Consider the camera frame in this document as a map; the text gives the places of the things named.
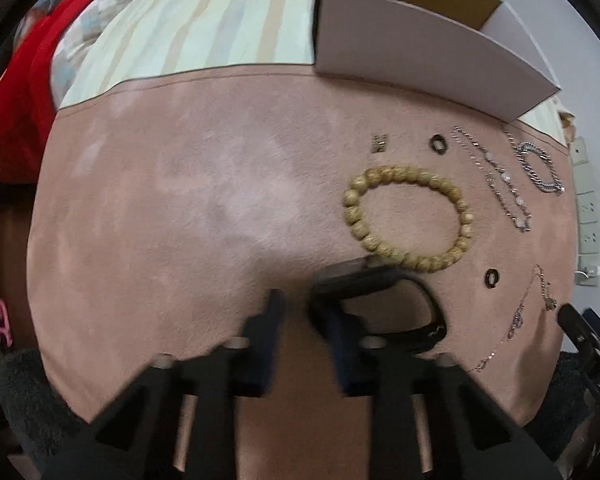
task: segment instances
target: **yellow beaded bracelet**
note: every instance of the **yellow beaded bracelet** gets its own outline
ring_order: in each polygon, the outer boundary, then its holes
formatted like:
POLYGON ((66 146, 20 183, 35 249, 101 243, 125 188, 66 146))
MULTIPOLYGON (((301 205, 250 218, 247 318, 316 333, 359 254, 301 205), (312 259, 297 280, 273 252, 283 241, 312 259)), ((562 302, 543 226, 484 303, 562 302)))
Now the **yellow beaded bracelet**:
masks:
POLYGON ((419 272, 437 272, 450 267, 462 258, 464 252, 469 248, 469 242, 473 236, 474 215, 468 211, 469 205, 462 198, 460 188, 448 178, 432 173, 426 168, 410 165, 369 168, 362 175, 352 179, 349 189, 344 192, 342 204, 346 208, 344 218, 351 228, 351 234, 360 240, 367 251, 377 254, 389 264, 400 265, 419 272), (460 215, 460 232, 453 246, 446 253, 437 256, 407 253, 392 247, 371 233, 371 228, 363 219, 360 197, 368 189, 391 182, 399 184, 406 182, 430 187, 445 195, 454 204, 460 215))

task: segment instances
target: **wooden floor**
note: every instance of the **wooden floor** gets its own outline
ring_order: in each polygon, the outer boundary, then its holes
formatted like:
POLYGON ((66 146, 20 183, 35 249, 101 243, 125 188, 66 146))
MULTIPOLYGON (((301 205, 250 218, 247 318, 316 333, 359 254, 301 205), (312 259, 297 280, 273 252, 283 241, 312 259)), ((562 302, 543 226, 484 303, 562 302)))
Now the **wooden floor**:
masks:
POLYGON ((18 186, 0 197, 0 297, 7 305, 14 349, 38 346, 27 299, 27 241, 35 186, 18 186))

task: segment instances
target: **jewelry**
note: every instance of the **jewelry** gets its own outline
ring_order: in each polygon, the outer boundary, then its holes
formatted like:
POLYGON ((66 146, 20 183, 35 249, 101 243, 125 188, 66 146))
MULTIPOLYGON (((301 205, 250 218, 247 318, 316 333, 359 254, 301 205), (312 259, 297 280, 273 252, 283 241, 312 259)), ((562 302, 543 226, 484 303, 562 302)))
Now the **jewelry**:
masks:
POLYGON ((520 300, 520 304, 518 305, 518 308, 516 309, 516 311, 513 315, 513 319, 511 320, 509 329, 506 331, 505 335, 502 336, 502 339, 495 346, 495 348, 491 351, 491 353, 488 355, 488 357, 486 359, 483 359, 482 361, 480 361, 478 363, 477 367, 472 368, 472 370, 469 370, 469 371, 481 372, 482 370, 484 370, 486 368, 487 364, 489 363, 489 361, 491 361, 493 359, 493 357, 496 355, 496 352, 498 351, 500 346, 505 341, 511 341, 513 339, 513 336, 516 335, 516 330, 519 330, 520 328, 522 328, 522 325, 524 323, 524 320, 522 318, 522 313, 525 309, 525 300, 526 300, 526 297, 529 295, 529 292, 531 291, 531 287, 534 284, 534 281, 536 280, 536 276, 540 278, 542 298, 544 299, 544 309, 546 311, 550 311, 558 306, 557 301, 555 301, 554 298, 552 298, 549 295, 549 283, 547 283, 546 280, 544 279, 544 270, 542 270, 541 266, 536 264, 536 266, 534 267, 534 270, 531 274, 531 281, 529 282, 529 285, 527 286, 525 293, 522 296, 522 299, 520 300))
POLYGON ((386 151, 389 136, 387 134, 374 135, 371 139, 371 153, 382 153, 386 151))
POLYGON ((435 134, 429 139, 429 147, 439 155, 444 155, 448 149, 445 137, 435 134))
POLYGON ((484 273, 484 284, 487 288, 496 288, 496 283, 500 281, 500 273, 496 269, 489 269, 484 273))
POLYGON ((513 151, 516 153, 516 157, 520 161, 520 164, 522 164, 522 169, 525 170, 526 174, 528 174, 531 182, 533 182, 536 187, 544 193, 555 193, 560 195, 564 191, 564 186, 562 185, 562 181, 555 171, 554 162, 551 160, 551 156, 549 156, 545 150, 539 146, 536 146, 532 142, 524 141, 520 142, 520 144, 516 144, 513 136, 507 130, 503 130, 503 132, 506 134, 507 139, 509 139, 509 144, 511 144, 513 151), (531 167, 531 164, 526 161, 526 156, 528 153, 535 153, 540 157, 540 160, 542 160, 549 167, 551 177, 554 180, 553 182, 544 182, 538 176, 538 174, 531 167))
POLYGON ((437 272, 446 269, 462 258, 468 250, 469 242, 473 236, 472 223, 474 215, 469 213, 469 205, 460 188, 448 178, 443 178, 425 168, 416 166, 380 166, 369 168, 362 175, 354 177, 349 189, 344 192, 342 204, 345 209, 345 221, 351 228, 351 234, 360 240, 362 246, 369 252, 380 256, 387 264, 415 269, 418 272, 437 272), (456 207, 460 216, 460 231, 453 246, 443 254, 437 256, 421 256, 416 253, 407 253, 397 249, 379 237, 371 234, 369 225, 363 220, 360 208, 360 197, 368 189, 373 189, 381 184, 419 184, 445 195, 456 207))
POLYGON ((487 183, 489 184, 489 187, 496 195, 496 198, 498 199, 498 202, 500 202, 500 205, 507 214, 507 217, 511 218, 516 228, 520 229, 523 233, 531 231, 531 213, 526 208, 525 201, 522 200, 520 193, 518 192, 516 187, 513 186, 510 174, 507 173, 507 171, 501 165, 499 165, 493 160, 493 155, 490 152, 488 152, 487 149, 484 146, 482 146, 477 140, 475 140, 474 136, 464 131, 460 126, 454 127, 451 136, 458 142, 458 144, 460 144, 460 146, 462 146, 462 148, 469 154, 469 157, 474 162, 474 164, 484 173, 484 176, 487 178, 487 183), (520 208, 520 211, 522 211, 521 218, 517 217, 511 212, 509 206, 507 206, 506 202, 504 202, 502 193, 496 189, 496 186, 494 184, 495 177, 493 175, 493 172, 488 171, 480 163, 480 160, 478 160, 478 158, 472 153, 471 149, 469 149, 469 146, 464 142, 464 140, 462 140, 461 136, 465 136, 469 140, 469 142, 474 146, 474 148, 477 148, 482 153, 482 157, 484 158, 484 160, 487 163, 491 164, 494 170, 496 170, 500 174, 500 178, 507 185, 510 193, 513 195, 516 205, 518 206, 518 208, 520 208))

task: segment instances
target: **brown cloth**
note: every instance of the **brown cloth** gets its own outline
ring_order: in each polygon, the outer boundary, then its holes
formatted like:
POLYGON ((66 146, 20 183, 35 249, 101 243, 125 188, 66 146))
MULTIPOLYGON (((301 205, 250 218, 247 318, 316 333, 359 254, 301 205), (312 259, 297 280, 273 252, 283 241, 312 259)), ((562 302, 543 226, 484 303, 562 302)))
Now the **brown cloth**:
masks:
MULTIPOLYGON (((535 264, 558 304, 573 286, 568 151, 521 123, 509 129, 547 150, 563 195, 534 187, 497 120, 403 89, 320 78, 307 66, 126 82, 62 110, 43 161, 27 269, 51 383, 90 420, 153 354, 208 351, 279 287, 288 314, 272 392, 238 404, 240 477, 366 478, 368 399, 340 395, 328 350, 304 317, 314 272, 365 254, 344 223, 342 193, 351 177, 385 163, 426 166, 461 186, 476 234, 462 260, 426 276, 448 320, 429 355, 451 352, 473 368, 506 333, 535 264), (534 216, 531 232, 514 228, 453 141, 456 124, 507 168, 534 216), (388 134, 388 149, 372 154, 377 134, 388 134), (430 149, 434 134, 446 138, 445 155, 430 149), (484 285, 490 267, 500 272, 492 290, 484 285)), ((458 232, 453 206, 419 186, 373 190, 363 208, 375 232, 423 254, 445 251, 458 232)), ((525 305, 515 338, 472 372, 521 424, 542 401, 562 341, 539 280, 525 305)), ((375 310, 381 323, 384 306, 375 310)))

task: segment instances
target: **black ring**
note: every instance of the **black ring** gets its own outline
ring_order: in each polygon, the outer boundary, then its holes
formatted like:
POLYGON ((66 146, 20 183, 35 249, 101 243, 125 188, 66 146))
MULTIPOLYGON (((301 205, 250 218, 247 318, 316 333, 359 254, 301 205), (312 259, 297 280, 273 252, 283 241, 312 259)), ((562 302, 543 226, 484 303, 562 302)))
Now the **black ring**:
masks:
POLYGON ((435 134, 433 137, 429 139, 429 147, 439 155, 444 155, 446 153, 446 149, 449 147, 446 143, 445 137, 439 134, 435 134))
POLYGON ((500 273, 496 269, 489 269, 484 273, 484 284, 487 288, 496 288, 496 283, 500 281, 500 273))

